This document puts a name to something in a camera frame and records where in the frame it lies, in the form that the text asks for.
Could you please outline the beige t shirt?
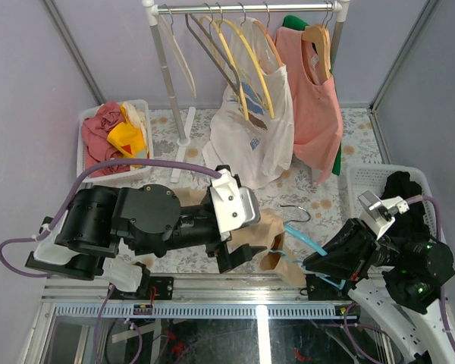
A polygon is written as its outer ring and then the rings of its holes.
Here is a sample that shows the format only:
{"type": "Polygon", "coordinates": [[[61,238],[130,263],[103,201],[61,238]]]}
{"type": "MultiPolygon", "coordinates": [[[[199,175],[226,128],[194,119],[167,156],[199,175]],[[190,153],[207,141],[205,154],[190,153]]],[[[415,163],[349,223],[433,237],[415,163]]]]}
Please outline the beige t shirt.
{"type": "MultiPolygon", "coordinates": [[[[180,205],[190,211],[200,210],[201,216],[214,218],[215,212],[206,191],[188,188],[176,189],[180,205]]],[[[262,209],[261,218],[256,224],[233,231],[226,242],[227,251],[235,252],[241,246],[262,246],[264,250],[254,254],[261,271],[275,273],[282,281],[293,287],[305,284],[305,274],[294,262],[295,255],[285,243],[285,228],[280,215],[273,209],[262,209]]]]}

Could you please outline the blue hanger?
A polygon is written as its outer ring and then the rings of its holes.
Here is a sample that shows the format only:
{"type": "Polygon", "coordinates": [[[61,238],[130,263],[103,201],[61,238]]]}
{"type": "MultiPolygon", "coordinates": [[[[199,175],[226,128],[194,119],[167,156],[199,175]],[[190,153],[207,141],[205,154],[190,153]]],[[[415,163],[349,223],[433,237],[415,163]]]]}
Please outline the blue hanger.
{"type": "MultiPolygon", "coordinates": [[[[278,204],[279,208],[286,209],[286,208],[294,208],[300,210],[302,213],[306,215],[305,218],[303,219],[290,219],[290,220],[285,220],[284,221],[284,229],[285,232],[291,235],[292,237],[295,237],[302,243],[306,244],[310,248],[312,248],[316,253],[318,253],[320,256],[326,256],[328,253],[325,251],[324,248],[319,246],[312,238],[310,238],[308,235],[302,233],[301,231],[298,231],[295,229],[291,223],[306,223],[309,222],[312,219],[312,216],[310,213],[303,207],[301,206],[296,206],[293,204],[278,204]]],[[[345,280],[340,280],[339,282],[335,282],[331,280],[326,274],[320,273],[320,272],[314,272],[310,271],[310,274],[315,275],[317,278],[321,279],[327,284],[330,284],[331,286],[337,288],[338,290],[342,290],[344,288],[344,285],[346,283],[345,280]]]]}

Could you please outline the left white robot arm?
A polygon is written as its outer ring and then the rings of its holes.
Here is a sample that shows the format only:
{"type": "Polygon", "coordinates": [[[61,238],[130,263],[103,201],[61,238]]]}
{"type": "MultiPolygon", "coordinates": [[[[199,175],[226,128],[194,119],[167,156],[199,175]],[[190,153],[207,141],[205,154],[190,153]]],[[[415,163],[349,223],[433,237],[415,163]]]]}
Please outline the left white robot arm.
{"type": "Polygon", "coordinates": [[[219,165],[216,171],[220,176],[192,206],[182,206],[179,195],[160,184],[82,189],[25,266],[70,279],[107,281],[126,300],[147,298],[152,286],[145,264],[118,258],[122,243],[137,256],[158,258],[203,245],[218,270],[229,272],[265,251],[248,243],[228,246],[234,231],[257,225],[261,214],[254,192],[242,186],[229,166],[219,165]]]}

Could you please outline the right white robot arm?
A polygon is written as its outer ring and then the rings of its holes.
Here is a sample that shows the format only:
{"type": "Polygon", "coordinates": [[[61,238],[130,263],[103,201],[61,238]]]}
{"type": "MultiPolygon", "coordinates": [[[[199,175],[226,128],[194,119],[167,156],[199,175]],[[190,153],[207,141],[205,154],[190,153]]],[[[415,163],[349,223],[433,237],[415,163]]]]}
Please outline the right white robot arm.
{"type": "Polygon", "coordinates": [[[303,266],[331,277],[331,292],[370,314],[408,363],[455,363],[455,335],[441,292],[454,273],[448,245],[392,240],[351,218],[323,249],[303,266]]]}

